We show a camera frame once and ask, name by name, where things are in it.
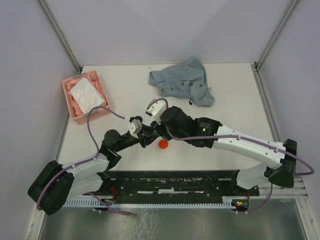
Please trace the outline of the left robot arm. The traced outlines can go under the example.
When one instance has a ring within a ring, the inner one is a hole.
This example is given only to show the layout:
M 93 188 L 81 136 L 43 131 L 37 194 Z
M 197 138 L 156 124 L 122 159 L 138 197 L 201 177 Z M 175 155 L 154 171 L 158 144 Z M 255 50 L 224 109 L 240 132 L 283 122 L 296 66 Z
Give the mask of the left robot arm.
M 160 137 L 159 125 L 155 121 L 147 126 L 135 118 L 128 128 L 124 134 L 115 129 L 108 130 L 96 154 L 88 159 L 69 164 L 47 163 L 27 191 L 36 208 L 52 215 L 72 198 L 93 192 L 106 195 L 111 183 L 105 172 L 120 161 L 118 153 L 136 144 L 145 148 Z

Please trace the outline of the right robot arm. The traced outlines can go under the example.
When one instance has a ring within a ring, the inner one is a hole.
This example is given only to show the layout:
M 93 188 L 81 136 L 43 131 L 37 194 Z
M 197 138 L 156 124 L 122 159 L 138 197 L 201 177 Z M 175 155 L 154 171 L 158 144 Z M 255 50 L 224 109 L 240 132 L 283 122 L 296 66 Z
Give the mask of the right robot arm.
M 251 137 L 207 117 L 193 119 L 176 106 L 148 106 L 145 111 L 155 120 L 156 131 L 168 141 L 230 151 L 258 161 L 254 167 L 235 172 L 229 189 L 236 196 L 259 184 L 271 183 L 283 188 L 295 184 L 297 143 L 294 140 L 274 142 Z

